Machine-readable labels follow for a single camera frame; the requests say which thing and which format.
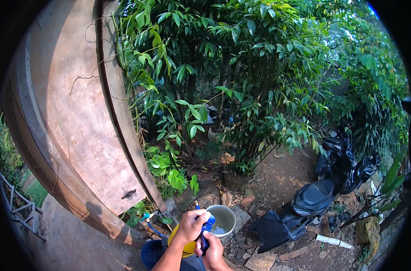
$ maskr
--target white pipe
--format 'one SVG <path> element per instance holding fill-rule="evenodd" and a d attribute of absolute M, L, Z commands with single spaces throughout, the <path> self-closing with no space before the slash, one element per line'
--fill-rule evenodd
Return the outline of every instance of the white pipe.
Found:
<path fill-rule="evenodd" d="M 329 243 L 329 244 L 337 245 L 337 246 L 342 247 L 342 248 L 354 249 L 354 247 L 352 245 L 350 245 L 346 242 L 343 242 L 341 240 L 334 239 L 334 238 L 329 238 L 329 237 L 326 237 L 326 236 L 317 235 L 316 240 L 320 241 L 320 242 L 326 242 L 326 243 Z"/>

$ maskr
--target human hand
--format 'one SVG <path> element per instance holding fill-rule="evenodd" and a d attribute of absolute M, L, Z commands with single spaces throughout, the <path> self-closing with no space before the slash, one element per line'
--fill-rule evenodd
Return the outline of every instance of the human hand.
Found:
<path fill-rule="evenodd" d="M 201 233 L 203 224 L 210 218 L 210 212 L 205 209 L 193 210 L 185 213 L 180 221 L 176 236 L 174 239 L 180 242 L 183 246 L 187 243 L 195 241 Z"/>
<path fill-rule="evenodd" d="M 208 231 L 203 231 L 204 238 L 208 240 L 210 247 L 207 249 L 207 254 L 203 257 L 203 263 L 205 267 L 211 270 L 225 270 L 228 268 L 227 264 L 224 262 L 222 256 L 224 252 L 224 247 L 222 246 L 219 238 L 214 236 Z M 203 251 L 201 250 L 201 239 L 198 239 L 193 252 L 198 256 L 203 256 Z"/>

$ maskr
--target metal railing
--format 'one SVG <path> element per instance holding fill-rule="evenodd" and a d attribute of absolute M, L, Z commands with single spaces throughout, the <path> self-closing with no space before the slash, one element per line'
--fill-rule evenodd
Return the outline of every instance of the metal railing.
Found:
<path fill-rule="evenodd" d="M 20 228 L 22 228 L 23 226 L 25 226 L 26 228 L 28 228 L 34 235 L 36 235 L 38 238 L 40 238 L 43 241 L 46 241 L 46 238 L 44 238 L 43 236 L 41 236 L 40 234 L 37 233 L 37 225 L 35 225 L 35 219 L 33 219 L 34 217 L 36 217 L 38 214 L 36 214 L 36 212 L 43 214 L 43 211 L 35 206 L 34 202 L 29 201 L 27 198 L 25 198 L 24 196 L 22 196 L 22 194 L 20 194 L 13 185 L 11 185 L 6 178 L 2 175 L 2 173 L 0 173 L 0 177 L 1 179 L 6 183 L 6 185 L 9 187 L 9 189 L 11 190 L 11 194 L 9 196 L 8 199 L 8 195 L 7 192 L 5 191 L 4 196 L 5 196 L 5 203 L 7 204 L 8 209 L 11 212 L 11 219 L 14 222 L 17 223 L 21 223 L 22 225 L 20 226 Z M 14 209 L 15 206 L 13 206 L 13 199 L 14 199 L 14 194 L 16 194 L 20 200 L 24 201 L 26 204 L 20 208 L 16 208 Z M 28 215 L 27 218 L 22 219 L 22 216 L 19 215 L 19 211 L 21 210 L 25 210 L 27 208 L 31 208 L 31 213 Z M 30 226 L 28 224 L 29 221 L 32 220 L 32 226 Z"/>

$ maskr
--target motorcycle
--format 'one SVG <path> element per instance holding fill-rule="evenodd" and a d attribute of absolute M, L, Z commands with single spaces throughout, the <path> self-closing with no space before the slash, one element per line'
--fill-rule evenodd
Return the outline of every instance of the motorcycle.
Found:
<path fill-rule="evenodd" d="M 335 137 L 323 138 L 322 147 L 326 151 L 326 155 L 319 154 L 317 157 L 314 173 L 318 180 L 325 178 L 330 167 L 343 155 L 352 159 L 353 148 L 351 139 L 347 135 L 345 128 L 349 127 L 349 123 L 342 119 L 338 127 L 338 133 Z"/>
<path fill-rule="evenodd" d="M 348 194 L 366 182 L 378 169 L 380 155 L 374 151 L 354 166 L 354 156 L 340 156 L 328 170 L 323 180 L 304 185 L 294 198 L 283 206 L 278 215 L 270 210 L 255 221 L 255 230 L 263 246 L 258 253 L 269 251 L 289 240 L 297 240 L 306 233 L 308 225 L 321 218 L 329 209 L 338 193 Z"/>

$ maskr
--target blue hose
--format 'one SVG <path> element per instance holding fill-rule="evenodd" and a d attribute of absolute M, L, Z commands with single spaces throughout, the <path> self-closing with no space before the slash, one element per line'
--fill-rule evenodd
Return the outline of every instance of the blue hose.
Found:
<path fill-rule="evenodd" d="M 153 228 L 150 224 L 150 222 L 147 222 L 148 226 L 150 227 L 150 229 L 152 229 L 153 231 L 155 231 L 160 237 L 165 237 L 163 234 L 161 234 L 160 232 L 158 232 L 155 228 Z"/>

